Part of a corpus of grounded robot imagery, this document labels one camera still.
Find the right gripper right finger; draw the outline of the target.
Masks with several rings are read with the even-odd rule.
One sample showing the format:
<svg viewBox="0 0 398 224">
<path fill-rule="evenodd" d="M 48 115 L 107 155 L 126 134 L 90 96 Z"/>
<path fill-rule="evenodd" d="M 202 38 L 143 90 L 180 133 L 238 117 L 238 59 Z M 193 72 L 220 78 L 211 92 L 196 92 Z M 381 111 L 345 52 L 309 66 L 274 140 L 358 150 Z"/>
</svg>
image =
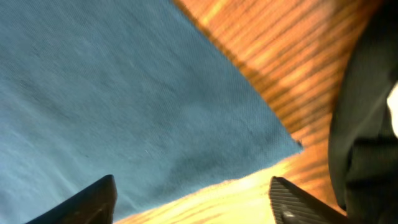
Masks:
<svg viewBox="0 0 398 224">
<path fill-rule="evenodd" d="M 269 199 L 276 224 L 350 224 L 348 217 L 283 177 L 271 178 Z"/>
</svg>

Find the blue t-shirt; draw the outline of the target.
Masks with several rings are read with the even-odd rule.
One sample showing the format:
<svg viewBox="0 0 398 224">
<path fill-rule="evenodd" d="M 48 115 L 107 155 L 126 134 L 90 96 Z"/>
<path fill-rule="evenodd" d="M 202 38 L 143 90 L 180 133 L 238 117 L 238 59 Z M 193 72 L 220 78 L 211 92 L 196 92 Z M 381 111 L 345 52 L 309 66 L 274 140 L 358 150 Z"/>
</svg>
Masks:
<svg viewBox="0 0 398 224">
<path fill-rule="evenodd" d="M 111 174 L 123 219 L 300 145 L 171 1 L 1 2 L 1 222 Z"/>
</svg>

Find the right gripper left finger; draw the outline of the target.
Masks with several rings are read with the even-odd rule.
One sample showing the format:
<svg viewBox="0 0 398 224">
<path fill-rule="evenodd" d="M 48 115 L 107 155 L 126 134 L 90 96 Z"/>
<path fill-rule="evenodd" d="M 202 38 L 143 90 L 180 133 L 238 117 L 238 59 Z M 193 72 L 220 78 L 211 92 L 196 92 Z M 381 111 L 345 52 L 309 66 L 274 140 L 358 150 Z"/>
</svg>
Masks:
<svg viewBox="0 0 398 224">
<path fill-rule="evenodd" d="M 117 190 L 106 175 L 27 224 L 112 224 Z"/>
</svg>

